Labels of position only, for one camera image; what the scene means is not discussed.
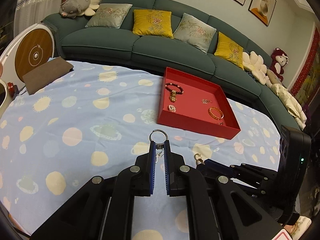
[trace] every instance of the gray plush pig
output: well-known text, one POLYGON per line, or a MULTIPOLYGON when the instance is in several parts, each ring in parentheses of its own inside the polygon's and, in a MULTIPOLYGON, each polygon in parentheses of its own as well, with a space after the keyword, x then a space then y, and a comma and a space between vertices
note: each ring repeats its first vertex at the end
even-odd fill
POLYGON ((59 13, 63 17, 76 18, 84 15, 84 11, 89 7, 91 0, 66 0, 61 4, 59 13))

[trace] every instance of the red wall decoration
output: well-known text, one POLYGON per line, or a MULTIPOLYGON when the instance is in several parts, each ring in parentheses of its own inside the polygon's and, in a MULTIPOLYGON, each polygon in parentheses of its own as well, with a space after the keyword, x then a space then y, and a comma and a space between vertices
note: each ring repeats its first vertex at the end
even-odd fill
POLYGON ((292 88, 290 90, 290 92, 293 96, 296 96, 296 94, 299 92, 303 82, 305 81, 305 79, 309 73, 309 70, 313 64, 313 61, 315 60, 317 47, 319 46, 319 40, 320 40, 320 35, 319 35, 319 32, 316 28, 315 33, 313 35, 313 41, 311 44, 311 48, 310 48, 310 52, 307 57, 307 60, 304 64, 297 80, 295 81, 294 85, 292 86, 292 88))

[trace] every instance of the green sofa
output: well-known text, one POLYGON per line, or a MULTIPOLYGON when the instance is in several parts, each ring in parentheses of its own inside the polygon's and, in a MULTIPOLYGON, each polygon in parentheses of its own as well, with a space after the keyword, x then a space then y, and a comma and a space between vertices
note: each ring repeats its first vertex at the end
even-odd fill
POLYGON ((58 13, 47 16, 42 22, 53 33, 56 56, 66 59, 94 60, 125 64, 164 73, 166 67, 175 68, 220 85, 223 90, 245 100, 266 114, 276 125, 299 128, 281 101, 267 87, 255 82, 245 71, 231 62, 213 55, 217 48, 218 32, 222 32, 244 48, 260 54, 267 66, 271 57, 242 33, 198 9, 173 0, 102 0, 101 3, 130 3, 129 13, 120 29, 85 28, 89 17, 63 18, 58 13), (137 36, 132 33, 135 9, 171 11, 174 32, 183 13, 188 13, 217 29, 208 54, 175 39, 160 36, 137 36))

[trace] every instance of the bracelet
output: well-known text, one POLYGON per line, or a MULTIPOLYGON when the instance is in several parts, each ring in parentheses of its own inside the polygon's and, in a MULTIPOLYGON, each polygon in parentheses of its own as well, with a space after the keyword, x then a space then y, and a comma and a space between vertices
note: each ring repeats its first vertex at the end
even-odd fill
POLYGON ((211 117, 213 117, 213 118, 216 119, 216 120, 221 120, 221 119, 224 117, 223 112, 222 112, 219 108, 217 108, 217 107, 215 107, 215 106, 210 107, 208 112, 209 112, 209 114, 211 115, 211 117), (214 114, 211 112, 212 110, 216 110, 219 114, 221 114, 221 117, 219 118, 219 117, 217 117, 216 115, 214 115, 214 114))
POLYGON ((183 89, 182 87, 178 86, 177 84, 174 83, 166 83, 165 84, 165 89, 171 92, 169 99, 171 102, 175 102, 177 100, 176 95, 182 95, 183 94, 183 89), (177 92, 176 90, 170 89, 168 86, 174 86, 180 89, 180 92, 177 92))
POLYGON ((176 94, 177 94, 177 95, 182 95, 182 94, 183 94, 183 89, 182 89, 182 87, 180 87, 179 85, 174 84, 174 83, 166 83, 166 84, 165 84, 165 89, 167 89, 168 91, 172 92, 172 91, 175 91, 175 90, 170 89, 168 86, 174 86, 174 87, 179 88, 180 92, 177 92, 177 91, 176 91, 176 94))

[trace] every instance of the silver ring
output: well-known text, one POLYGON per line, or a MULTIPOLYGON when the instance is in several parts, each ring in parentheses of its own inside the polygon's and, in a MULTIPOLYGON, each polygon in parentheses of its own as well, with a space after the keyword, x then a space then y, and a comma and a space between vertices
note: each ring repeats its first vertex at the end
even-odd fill
MULTIPOLYGON (((160 129, 156 129, 156 130, 153 130, 152 133, 150 133, 150 136, 149 136, 150 142, 152 141, 151 135, 152 135, 154 132, 161 132, 161 133, 163 133, 163 134, 165 135, 165 140, 166 140, 166 141, 168 140, 168 135, 165 133, 165 131, 162 131, 162 130, 160 130, 160 129)), ((162 150, 162 149, 164 148, 164 142, 163 142, 163 143, 156 143, 156 142, 155 142, 155 144, 156 144, 156 149, 157 149, 157 150, 162 150)))
POLYGON ((150 140, 150 141, 152 141, 151 135, 152 135, 154 132, 161 132, 161 133, 163 133, 163 134, 165 135, 165 140, 168 140, 168 135, 165 133, 165 131, 162 131, 162 130, 160 130, 160 129, 156 129, 156 130, 153 130, 152 133, 150 133, 150 136, 149 136, 149 140, 150 140))

